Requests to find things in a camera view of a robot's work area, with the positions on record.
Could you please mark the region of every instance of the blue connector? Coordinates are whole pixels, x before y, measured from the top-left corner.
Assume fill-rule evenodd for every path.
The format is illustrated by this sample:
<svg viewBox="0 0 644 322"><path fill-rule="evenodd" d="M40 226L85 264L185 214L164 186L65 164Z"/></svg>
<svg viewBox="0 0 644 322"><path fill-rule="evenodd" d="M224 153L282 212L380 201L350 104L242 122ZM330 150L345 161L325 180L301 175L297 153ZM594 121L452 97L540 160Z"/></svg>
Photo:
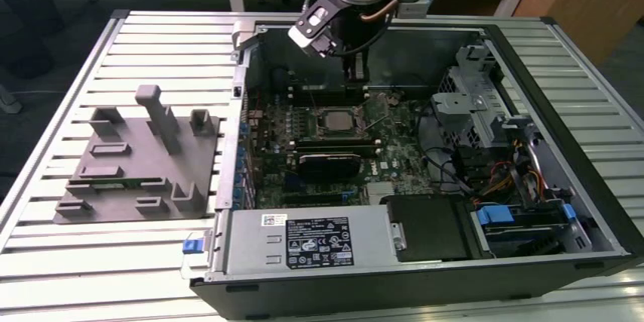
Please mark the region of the blue connector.
<svg viewBox="0 0 644 322"><path fill-rule="evenodd" d="M346 203L346 200L349 200L349 196L353 195L353 192L342 192L342 203Z"/></svg>
<svg viewBox="0 0 644 322"><path fill-rule="evenodd" d="M476 216L481 225L496 222L514 222L510 208L505 205L485 206L476 212Z"/></svg>
<svg viewBox="0 0 644 322"><path fill-rule="evenodd" d="M573 220L576 218L576 213L574 213L574 209L572 209L572 205L564 204L561 205L561 209L564 209L564 214L568 220Z"/></svg>
<svg viewBox="0 0 644 322"><path fill-rule="evenodd" d="M240 123L240 135L241 136L248 136L250 134L250 127L245 122Z"/></svg>
<svg viewBox="0 0 644 322"><path fill-rule="evenodd" d="M182 241L182 254L201 254L202 253L202 238L188 239Z"/></svg>

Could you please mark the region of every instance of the aluminum extrusion table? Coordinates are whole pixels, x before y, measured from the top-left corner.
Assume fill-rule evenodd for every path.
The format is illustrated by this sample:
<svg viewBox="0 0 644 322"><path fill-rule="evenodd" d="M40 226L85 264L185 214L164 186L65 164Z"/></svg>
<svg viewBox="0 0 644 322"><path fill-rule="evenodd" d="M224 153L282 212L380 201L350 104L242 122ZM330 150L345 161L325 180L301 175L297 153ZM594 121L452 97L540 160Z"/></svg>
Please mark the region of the aluminum extrusion table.
<svg viewBox="0 0 644 322"><path fill-rule="evenodd" d="M241 19L288 20L294 14L136 11L110 19L96 47L0 207L0 315L2 321L217 321L178 271L181 243L210 219L56 225L57 199L92 135L97 106L142 116L133 93L158 84L176 115L192 106L226 118L238 112L229 91L232 27ZM498 25L621 205L644 231L644 124L578 53L558 26L534 18L430 17ZM516 92L508 94L524 109ZM226 156L226 122L210 182L209 212ZM189 263L205 268L205 256ZM297 320L410 321L476 317L484 321L641 320L644 269L589 278L540 298L332 314Z"/></svg>

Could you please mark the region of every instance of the power supply label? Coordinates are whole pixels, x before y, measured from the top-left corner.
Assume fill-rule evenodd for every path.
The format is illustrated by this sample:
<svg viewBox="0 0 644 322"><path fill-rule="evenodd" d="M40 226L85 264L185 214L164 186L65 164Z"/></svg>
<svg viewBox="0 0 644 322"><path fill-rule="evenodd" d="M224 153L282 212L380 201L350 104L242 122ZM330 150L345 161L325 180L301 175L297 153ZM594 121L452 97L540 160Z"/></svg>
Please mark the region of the power supply label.
<svg viewBox="0 0 644 322"><path fill-rule="evenodd" d="M353 265L349 218L286 220L285 255L290 269Z"/></svg>

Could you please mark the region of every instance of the copper tube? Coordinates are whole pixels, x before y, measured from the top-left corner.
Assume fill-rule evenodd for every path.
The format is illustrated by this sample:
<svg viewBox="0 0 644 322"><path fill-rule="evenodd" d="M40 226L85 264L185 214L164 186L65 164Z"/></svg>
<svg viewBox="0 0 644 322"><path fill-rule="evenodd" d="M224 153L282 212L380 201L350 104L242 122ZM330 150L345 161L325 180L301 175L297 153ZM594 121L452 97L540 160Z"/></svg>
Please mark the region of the copper tube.
<svg viewBox="0 0 644 322"><path fill-rule="evenodd" d="M370 15L360 14L360 19L362 20L364 23L372 23L372 22L377 21L377 19L384 17L384 15L393 10L393 8L397 6L397 4L398 4L398 0L392 0L373 14L370 14Z"/></svg>

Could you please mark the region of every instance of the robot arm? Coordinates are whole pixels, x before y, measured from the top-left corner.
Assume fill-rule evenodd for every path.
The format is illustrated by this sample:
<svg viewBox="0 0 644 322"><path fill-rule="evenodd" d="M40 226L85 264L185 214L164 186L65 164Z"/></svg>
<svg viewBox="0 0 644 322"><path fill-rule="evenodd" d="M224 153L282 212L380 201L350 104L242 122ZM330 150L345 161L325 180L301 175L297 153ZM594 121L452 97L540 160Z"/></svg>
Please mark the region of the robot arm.
<svg viewBox="0 0 644 322"><path fill-rule="evenodd" d="M409 5L424 2L428 7L428 1L317 0L297 19L289 37L308 55L341 57L346 76L356 80L356 69L366 65L368 48L386 31L396 12L408 17L402 13Z"/></svg>

